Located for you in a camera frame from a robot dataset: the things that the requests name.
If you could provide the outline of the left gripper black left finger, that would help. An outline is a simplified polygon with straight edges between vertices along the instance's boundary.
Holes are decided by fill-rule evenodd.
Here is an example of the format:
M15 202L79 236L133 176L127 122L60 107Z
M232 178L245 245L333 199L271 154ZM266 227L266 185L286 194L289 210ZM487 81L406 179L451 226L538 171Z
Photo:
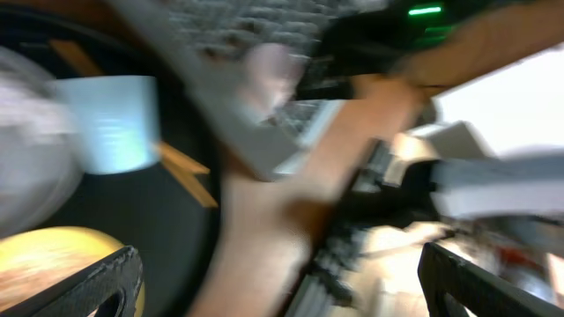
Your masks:
M65 278L1 312L4 317L133 317L143 283L143 264L132 246Z

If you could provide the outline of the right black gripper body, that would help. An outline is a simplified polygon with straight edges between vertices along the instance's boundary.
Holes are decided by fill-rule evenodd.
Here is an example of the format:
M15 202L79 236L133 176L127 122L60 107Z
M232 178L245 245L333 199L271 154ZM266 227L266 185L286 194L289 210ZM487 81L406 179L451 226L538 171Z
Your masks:
M353 100L353 77L387 75L408 55L443 41L445 8L387 8L338 18L323 32L295 88L297 100Z

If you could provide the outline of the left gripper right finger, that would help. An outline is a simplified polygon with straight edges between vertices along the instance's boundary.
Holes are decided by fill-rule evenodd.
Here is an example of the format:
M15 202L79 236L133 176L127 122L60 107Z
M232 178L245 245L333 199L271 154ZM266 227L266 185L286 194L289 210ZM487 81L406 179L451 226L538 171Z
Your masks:
M563 317L563 310L435 243L423 246L418 277L431 317Z

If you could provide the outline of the yellow bowl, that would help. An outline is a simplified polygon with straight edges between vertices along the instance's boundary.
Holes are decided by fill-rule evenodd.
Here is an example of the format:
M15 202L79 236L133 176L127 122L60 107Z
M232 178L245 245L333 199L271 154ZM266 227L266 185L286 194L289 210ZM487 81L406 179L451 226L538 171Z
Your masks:
M1 239L1 315L123 248L116 238L56 226Z

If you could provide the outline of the light blue cup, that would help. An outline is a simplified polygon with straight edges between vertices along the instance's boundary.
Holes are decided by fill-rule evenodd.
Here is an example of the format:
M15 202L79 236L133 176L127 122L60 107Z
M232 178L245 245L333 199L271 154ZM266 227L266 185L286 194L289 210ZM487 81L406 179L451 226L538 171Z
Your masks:
M128 173L160 161L154 77L77 77L54 80L51 86L77 129L74 146L85 172Z

